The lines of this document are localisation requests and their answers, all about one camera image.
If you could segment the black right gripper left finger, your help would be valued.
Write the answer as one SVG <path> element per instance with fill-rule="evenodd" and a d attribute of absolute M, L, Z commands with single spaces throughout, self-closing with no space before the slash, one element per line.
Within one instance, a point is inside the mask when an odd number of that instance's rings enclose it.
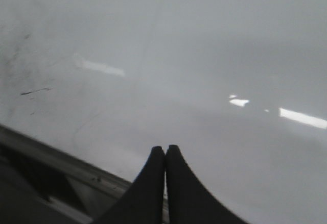
<path fill-rule="evenodd" d="M 96 223 L 161 223 L 164 180 L 165 154 L 155 146 L 132 185 Z"/>

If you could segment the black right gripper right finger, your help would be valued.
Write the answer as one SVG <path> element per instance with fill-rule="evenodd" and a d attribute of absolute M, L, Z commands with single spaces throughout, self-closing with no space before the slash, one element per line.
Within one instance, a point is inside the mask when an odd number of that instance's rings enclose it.
<path fill-rule="evenodd" d="M 166 175 L 170 223 L 246 223 L 203 186 L 177 145 L 168 147 Z"/>

